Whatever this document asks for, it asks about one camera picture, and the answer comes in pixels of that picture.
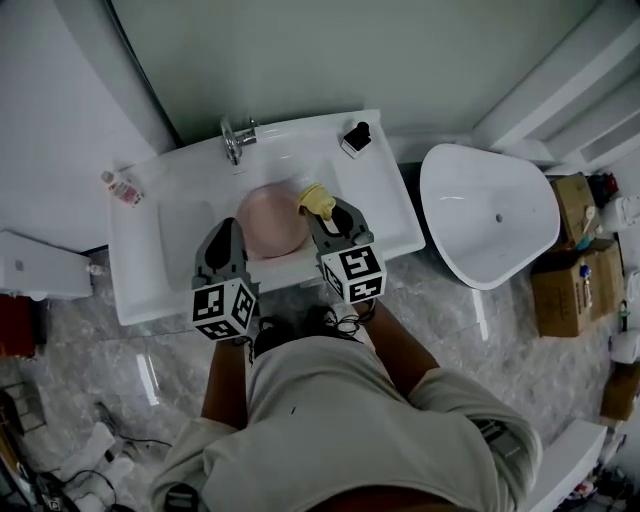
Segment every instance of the red object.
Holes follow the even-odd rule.
[[[0,357],[35,353],[29,299],[0,295]]]

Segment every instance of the white sink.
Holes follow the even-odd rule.
[[[356,160],[341,148],[356,123],[369,123],[372,143]],[[123,325],[186,310],[194,257],[206,234],[233,216],[251,190],[287,181],[320,182],[362,211],[386,260],[421,249],[424,238],[380,127],[377,110],[259,127],[240,165],[227,160],[220,137],[138,164],[126,173],[145,193],[131,208],[110,199],[109,251],[118,318]],[[266,292],[320,277],[316,248],[249,261]]]

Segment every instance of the small bottle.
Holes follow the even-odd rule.
[[[116,176],[110,171],[104,171],[100,178],[106,183],[107,190],[123,203],[135,206],[144,197],[142,192],[137,190],[128,179]]]

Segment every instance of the black shoe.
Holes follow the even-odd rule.
[[[303,331],[305,336],[327,336],[353,340],[353,333],[341,331],[338,327],[339,324],[338,316],[331,306],[314,306],[307,313]]]

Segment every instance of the fiducial marker cube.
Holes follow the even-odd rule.
[[[192,291],[191,322],[212,341],[247,334],[256,298],[241,278]]]
[[[375,244],[357,245],[320,258],[322,275],[347,304],[384,293],[387,268]]]

